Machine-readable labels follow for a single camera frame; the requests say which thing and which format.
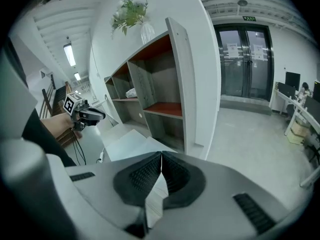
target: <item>glass door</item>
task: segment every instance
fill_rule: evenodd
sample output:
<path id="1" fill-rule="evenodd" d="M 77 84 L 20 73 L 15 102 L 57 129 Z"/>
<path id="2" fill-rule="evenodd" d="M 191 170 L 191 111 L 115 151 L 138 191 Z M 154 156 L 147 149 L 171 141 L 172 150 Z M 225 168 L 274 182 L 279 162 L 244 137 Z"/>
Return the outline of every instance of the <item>glass door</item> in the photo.
<path id="1" fill-rule="evenodd" d="M 242 42 L 238 30 L 220 32 L 222 47 L 220 49 L 221 83 L 224 94 L 243 96 L 245 81 L 245 61 Z"/>
<path id="2" fill-rule="evenodd" d="M 221 62 L 221 94 L 270 100 L 271 43 L 263 26 L 215 26 Z"/>

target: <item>curved white wall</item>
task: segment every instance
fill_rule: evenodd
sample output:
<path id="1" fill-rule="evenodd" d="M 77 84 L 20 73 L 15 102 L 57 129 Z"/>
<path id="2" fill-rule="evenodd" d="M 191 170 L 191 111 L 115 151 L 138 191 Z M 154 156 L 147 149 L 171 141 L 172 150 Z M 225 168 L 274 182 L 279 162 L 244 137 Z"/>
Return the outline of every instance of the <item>curved white wall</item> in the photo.
<path id="1" fill-rule="evenodd" d="M 140 27 L 130 28 L 125 36 L 116 31 L 111 39 L 110 18 L 117 9 L 119 0 L 103 0 L 96 22 L 91 29 L 92 51 L 89 56 L 89 79 L 99 100 L 107 94 L 103 79 L 112 73 L 143 44 Z M 209 151 L 216 124 L 220 100 L 220 58 L 216 35 L 200 0 L 148 0 L 147 15 L 155 34 L 167 31 L 165 18 L 172 17 L 188 32 L 196 83 L 196 142 L 204 146 L 205 159 Z M 119 118 L 111 102 L 104 103 L 107 113 Z"/>

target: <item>white vase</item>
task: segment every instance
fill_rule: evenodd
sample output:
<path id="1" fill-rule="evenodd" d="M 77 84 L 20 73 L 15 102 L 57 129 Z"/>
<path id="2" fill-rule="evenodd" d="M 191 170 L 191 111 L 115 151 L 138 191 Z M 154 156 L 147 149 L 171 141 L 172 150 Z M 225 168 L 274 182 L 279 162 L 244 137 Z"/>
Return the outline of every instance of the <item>white vase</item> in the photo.
<path id="1" fill-rule="evenodd" d="M 145 45 L 150 42 L 153 38 L 155 38 L 155 30 L 154 27 L 150 24 L 149 21 L 145 21 L 141 25 L 141 39 L 142 43 Z"/>

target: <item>hand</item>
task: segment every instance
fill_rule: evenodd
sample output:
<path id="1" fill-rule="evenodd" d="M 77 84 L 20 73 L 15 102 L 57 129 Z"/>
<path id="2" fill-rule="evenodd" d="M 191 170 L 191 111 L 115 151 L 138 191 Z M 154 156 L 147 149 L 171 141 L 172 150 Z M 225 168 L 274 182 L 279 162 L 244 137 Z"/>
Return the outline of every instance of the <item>hand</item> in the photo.
<path id="1" fill-rule="evenodd" d="M 58 114 L 47 119 L 41 119 L 41 122 L 55 138 L 59 137 L 66 130 L 75 126 L 75 123 L 72 122 L 71 117 L 67 113 Z M 80 132 L 75 131 L 74 133 L 78 139 L 82 137 Z"/>

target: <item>paper notice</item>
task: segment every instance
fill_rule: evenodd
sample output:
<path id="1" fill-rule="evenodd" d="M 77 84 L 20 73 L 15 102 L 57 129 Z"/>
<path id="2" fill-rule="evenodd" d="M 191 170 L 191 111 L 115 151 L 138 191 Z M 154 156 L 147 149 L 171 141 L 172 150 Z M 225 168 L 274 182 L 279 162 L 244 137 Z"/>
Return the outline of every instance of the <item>paper notice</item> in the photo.
<path id="1" fill-rule="evenodd" d="M 264 50 L 262 45 L 254 44 L 253 51 L 255 60 L 264 61 Z"/>
<path id="2" fill-rule="evenodd" d="M 237 43 L 227 43 L 229 58 L 239 58 L 238 45 Z"/>

